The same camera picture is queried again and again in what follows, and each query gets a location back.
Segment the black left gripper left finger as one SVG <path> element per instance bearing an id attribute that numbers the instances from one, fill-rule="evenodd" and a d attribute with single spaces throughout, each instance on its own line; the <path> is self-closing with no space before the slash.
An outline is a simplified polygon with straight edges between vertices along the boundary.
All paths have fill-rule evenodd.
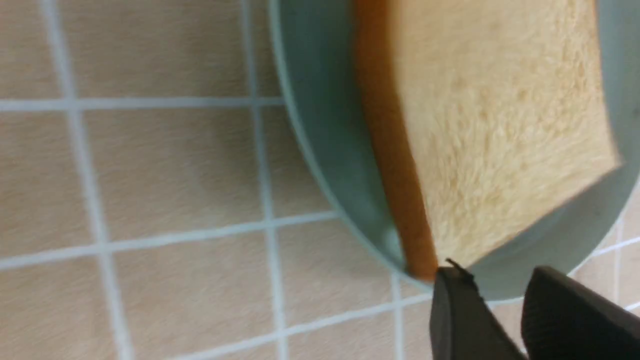
<path id="1" fill-rule="evenodd" d="M 452 259 L 436 272 L 429 335 L 434 360 L 525 360 L 480 295 L 473 274 Z"/>

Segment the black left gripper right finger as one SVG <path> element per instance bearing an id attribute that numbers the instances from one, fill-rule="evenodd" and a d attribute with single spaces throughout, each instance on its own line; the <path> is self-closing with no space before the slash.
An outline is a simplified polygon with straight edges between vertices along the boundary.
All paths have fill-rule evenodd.
<path id="1" fill-rule="evenodd" d="M 637 360 L 640 319 L 569 276 L 534 269 L 521 337 L 531 360 Z"/>

